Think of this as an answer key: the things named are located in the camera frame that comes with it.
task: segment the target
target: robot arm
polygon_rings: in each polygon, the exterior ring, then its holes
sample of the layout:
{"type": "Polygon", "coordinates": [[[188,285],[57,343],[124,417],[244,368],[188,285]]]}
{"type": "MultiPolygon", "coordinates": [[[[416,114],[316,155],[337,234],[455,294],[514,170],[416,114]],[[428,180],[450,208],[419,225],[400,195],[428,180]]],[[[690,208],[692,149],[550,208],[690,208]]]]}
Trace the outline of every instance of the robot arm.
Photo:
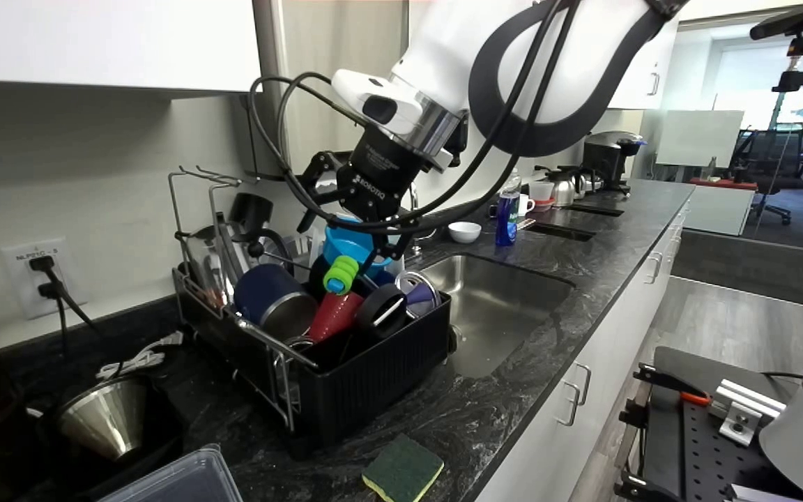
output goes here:
{"type": "Polygon", "coordinates": [[[468,117],[485,152],[518,159],[574,144],[680,6],[687,0],[432,0],[389,78],[351,68],[331,78],[366,117],[348,165],[331,172],[336,201],[370,227],[414,227],[422,215],[401,215],[401,195],[443,149],[462,149],[468,117]]]}

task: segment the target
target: green object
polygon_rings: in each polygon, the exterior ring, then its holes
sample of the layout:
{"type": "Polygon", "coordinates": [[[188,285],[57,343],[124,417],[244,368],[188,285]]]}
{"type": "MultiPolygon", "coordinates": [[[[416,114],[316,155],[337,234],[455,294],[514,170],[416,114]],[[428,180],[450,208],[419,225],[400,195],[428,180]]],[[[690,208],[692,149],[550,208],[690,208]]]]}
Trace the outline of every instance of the green object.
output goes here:
{"type": "Polygon", "coordinates": [[[416,502],[425,499],[429,485],[443,470],[443,459],[425,448],[419,439],[400,435],[366,467],[363,478],[380,499],[416,502]]]}
{"type": "Polygon", "coordinates": [[[358,278],[361,265],[355,255],[337,255],[329,269],[323,272],[323,290],[331,294],[343,294],[351,290],[351,280],[358,278]]]}

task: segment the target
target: black countertop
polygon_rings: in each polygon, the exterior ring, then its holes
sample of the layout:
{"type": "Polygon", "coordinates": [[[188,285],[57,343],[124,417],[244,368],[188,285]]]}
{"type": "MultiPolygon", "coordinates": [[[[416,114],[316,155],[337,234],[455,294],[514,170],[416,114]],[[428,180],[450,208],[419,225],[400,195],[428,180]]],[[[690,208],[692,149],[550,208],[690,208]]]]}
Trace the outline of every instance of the black countertop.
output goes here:
{"type": "Polygon", "coordinates": [[[489,378],[457,377],[443,361],[422,388],[329,451],[294,456],[276,412],[251,388],[234,382],[216,352],[189,345],[163,370],[163,385],[189,425],[185,446],[220,442],[248,502],[375,499],[361,474],[389,439],[405,431],[446,463],[428,499],[471,499],[690,195],[692,187],[684,183],[637,180],[631,201],[591,198],[591,205],[626,208],[620,216],[571,208],[542,216],[594,227],[588,243],[522,230],[514,248],[497,251],[492,223],[475,244],[453,244],[440,237],[428,243],[422,262],[407,268],[462,251],[554,272],[578,286],[489,378]]]}

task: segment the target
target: metal bowl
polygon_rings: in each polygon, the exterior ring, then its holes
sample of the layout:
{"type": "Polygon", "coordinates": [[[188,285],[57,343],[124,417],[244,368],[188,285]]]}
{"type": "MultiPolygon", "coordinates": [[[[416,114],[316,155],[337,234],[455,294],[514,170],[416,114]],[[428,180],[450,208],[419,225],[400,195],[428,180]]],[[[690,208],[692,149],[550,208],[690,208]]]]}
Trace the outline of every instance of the metal bowl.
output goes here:
{"type": "Polygon", "coordinates": [[[132,377],[100,382],[61,406],[60,428],[106,459],[124,459],[146,439],[149,388],[132,377]]]}

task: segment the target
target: green sponge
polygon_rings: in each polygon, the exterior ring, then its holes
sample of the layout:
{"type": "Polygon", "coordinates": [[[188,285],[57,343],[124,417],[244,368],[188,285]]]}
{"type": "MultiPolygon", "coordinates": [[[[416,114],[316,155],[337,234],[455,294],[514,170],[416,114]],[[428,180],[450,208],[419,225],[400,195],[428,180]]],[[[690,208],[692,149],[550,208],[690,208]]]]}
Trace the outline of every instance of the green sponge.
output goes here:
{"type": "Polygon", "coordinates": [[[416,502],[443,470],[440,456],[425,448],[419,439],[400,435],[386,446],[376,459],[366,467],[363,478],[380,499],[416,502]]]}

